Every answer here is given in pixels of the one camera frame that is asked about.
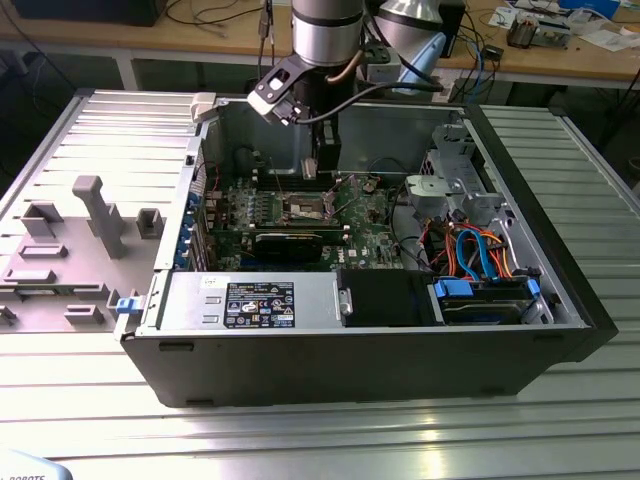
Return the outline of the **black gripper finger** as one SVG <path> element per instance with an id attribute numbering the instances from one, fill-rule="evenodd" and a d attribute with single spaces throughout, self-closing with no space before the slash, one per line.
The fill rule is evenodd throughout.
<path id="1" fill-rule="evenodd" d="M 319 122 L 312 127 L 312 157 L 319 173 L 337 169 L 341 147 L 338 122 Z"/>

